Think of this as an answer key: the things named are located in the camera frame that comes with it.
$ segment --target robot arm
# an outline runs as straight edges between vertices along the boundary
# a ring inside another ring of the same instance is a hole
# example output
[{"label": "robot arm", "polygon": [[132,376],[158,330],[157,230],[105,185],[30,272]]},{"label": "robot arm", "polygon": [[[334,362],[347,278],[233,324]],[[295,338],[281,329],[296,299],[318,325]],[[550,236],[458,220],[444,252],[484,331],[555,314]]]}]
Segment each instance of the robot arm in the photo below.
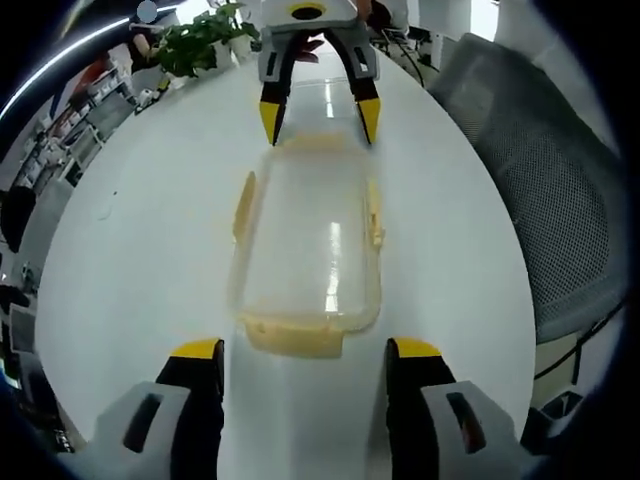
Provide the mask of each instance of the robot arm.
[{"label": "robot arm", "polygon": [[275,145],[282,127],[296,54],[311,34],[324,34],[347,74],[369,143],[376,138],[380,99],[374,80],[378,61],[365,23],[350,0],[264,0],[262,52],[258,59],[263,82],[260,116],[269,143]]},{"label": "robot arm", "polygon": [[[176,349],[155,382],[142,382],[98,418],[89,444],[58,458],[78,478],[217,478],[224,425],[224,342]],[[531,457],[513,421],[471,382],[456,382],[440,352],[413,338],[385,351],[393,479],[522,478]]]}]

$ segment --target person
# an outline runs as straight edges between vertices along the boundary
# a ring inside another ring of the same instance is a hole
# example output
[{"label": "person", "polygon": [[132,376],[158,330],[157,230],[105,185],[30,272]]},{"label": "person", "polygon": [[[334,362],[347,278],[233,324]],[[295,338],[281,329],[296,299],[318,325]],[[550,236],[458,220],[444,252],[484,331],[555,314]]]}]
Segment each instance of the person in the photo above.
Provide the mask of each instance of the person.
[{"label": "person", "polygon": [[27,187],[15,186],[7,192],[0,190],[0,231],[9,250],[18,253],[22,235],[36,206],[36,194]]},{"label": "person", "polygon": [[356,0],[358,16],[365,22],[369,19],[369,15],[371,15],[371,2],[372,0]]},{"label": "person", "polygon": [[156,49],[153,47],[158,42],[158,36],[151,29],[132,24],[129,27],[131,38],[126,45],[131,55],[131,75],[159,65],[154,58]]}]

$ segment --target office chair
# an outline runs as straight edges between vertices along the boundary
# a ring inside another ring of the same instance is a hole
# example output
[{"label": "office chair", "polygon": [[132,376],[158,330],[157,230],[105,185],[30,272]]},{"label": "office chair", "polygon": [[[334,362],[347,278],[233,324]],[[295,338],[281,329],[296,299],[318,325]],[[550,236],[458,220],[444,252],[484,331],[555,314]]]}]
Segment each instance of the office chair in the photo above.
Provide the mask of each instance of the office chair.
[{"label": "office chair", "polygon": [[429,91],[507,207],[527,264],[538,343],[586,329],[614,310],[628,288],[620,159],[542,70],[475,35],[462,37]]}]

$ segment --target white tabletop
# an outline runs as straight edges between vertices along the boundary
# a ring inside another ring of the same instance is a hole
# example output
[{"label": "white tabletop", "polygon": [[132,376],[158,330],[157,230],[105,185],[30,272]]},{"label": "white tabletop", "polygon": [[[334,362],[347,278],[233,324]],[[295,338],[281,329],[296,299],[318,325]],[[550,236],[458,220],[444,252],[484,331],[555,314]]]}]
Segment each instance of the white tabletop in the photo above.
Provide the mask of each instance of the white tabletop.
[{"label": "white tabletop", "polygon": [[[36,326],[45,372],[85,438],[111,402],[156,377],[172,349],[211,336],[226,340],[220,478],[365,478],[366,458],[390,478],[371,440],[385,435],[381,374],[392,335],[438,346],[456,378],[472,380],[522,433],[534,316],[507,211],[433,98],[383,56],[380,69],[370,152],[386,229],[383,300],[375,326],[345,338],[340,359],[255,351],[228,309],[235,207],[271,148],[254,63],[187,85],[107,142],[54,237]],[[343,75],[328,54],[296,66],[281,138],[331,130],[363,141]]]}]

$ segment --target transparent plastic container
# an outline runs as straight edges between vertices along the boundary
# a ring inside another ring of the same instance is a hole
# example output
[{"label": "transparent plastic container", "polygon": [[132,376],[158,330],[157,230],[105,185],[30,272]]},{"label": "transparent plastic container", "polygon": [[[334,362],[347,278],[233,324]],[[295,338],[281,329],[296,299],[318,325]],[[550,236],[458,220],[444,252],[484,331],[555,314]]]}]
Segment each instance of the transparent plastic container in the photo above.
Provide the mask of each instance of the transparent plastic container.
[{"label": "transparent plastic container", "polygon": [[380,309],[383,230],[364,149],[297,137],[247,177],[236,211],[230,305],[255,348],[335,357]]}]

